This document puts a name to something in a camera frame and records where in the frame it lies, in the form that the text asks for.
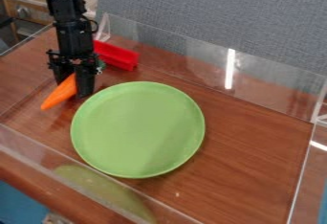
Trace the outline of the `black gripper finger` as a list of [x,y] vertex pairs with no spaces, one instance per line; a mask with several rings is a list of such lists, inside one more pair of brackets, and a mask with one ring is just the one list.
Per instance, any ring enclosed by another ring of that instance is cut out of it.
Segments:
[[94,94],[96,74],[98,68],[95,65],[75,66],[76,95],[80,98]]
[[60,84],[67,77],[74,73],[75,68],[72,66],[55,66],[52,68],[56,83]]

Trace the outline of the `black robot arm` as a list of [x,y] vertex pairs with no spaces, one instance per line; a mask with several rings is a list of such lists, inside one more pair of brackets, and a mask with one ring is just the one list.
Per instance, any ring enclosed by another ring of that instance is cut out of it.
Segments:
[[99,55],[95,53],[94,33],[98,22],[87,18],[84,0],[45,0],[48,13],[53,17],[59,50],[48,50],[48,68],[60,84],[75,74],[76,95],[90,96],[95,90],[96,74],[102,71]]

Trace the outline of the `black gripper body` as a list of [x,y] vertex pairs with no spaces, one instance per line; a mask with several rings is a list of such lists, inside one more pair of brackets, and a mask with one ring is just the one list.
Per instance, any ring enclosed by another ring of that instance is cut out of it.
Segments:
[[63,55],[53,50],[48,50],[45,53],[48,55],[48,68],[55,74],[72,73],[75,66],[82,66],[90,68],[91,72],[99,75],[106,68],[106,64],[96,53],[78,56]]

